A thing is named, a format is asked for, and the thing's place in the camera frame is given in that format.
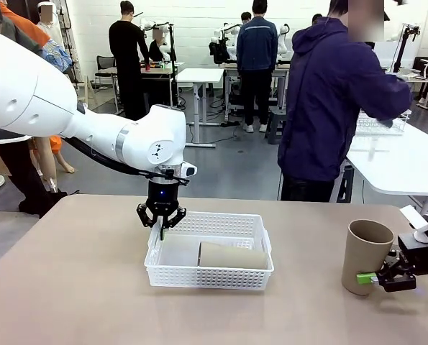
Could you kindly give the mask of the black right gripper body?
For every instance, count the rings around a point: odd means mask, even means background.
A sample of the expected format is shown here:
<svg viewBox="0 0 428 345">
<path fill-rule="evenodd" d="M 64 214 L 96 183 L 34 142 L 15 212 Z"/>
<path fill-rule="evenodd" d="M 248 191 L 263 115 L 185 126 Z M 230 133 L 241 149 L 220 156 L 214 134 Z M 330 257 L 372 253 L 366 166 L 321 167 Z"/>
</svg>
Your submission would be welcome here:
<svg viewBox="0 0 428 345">
<path fill-rule="evenodd" d="M 406 275 L 428 275 L 428 243 L 423 244 L 412 233 L 399 234 L 400 272 Z"/>
</svg>

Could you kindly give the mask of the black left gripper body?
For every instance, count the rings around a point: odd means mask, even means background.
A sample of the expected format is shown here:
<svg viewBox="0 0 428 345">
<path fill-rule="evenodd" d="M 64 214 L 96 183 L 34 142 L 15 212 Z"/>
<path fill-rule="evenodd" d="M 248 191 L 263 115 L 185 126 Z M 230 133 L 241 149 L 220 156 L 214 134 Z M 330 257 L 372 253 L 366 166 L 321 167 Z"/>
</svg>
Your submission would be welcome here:
<svg viewBox="0 0 428 345">
<path fill-rule="evenodd" d="M 153 216 L 171 216 L 179 207 L 178 183 L 150 181 L 145 205 Z"/>
</svg>

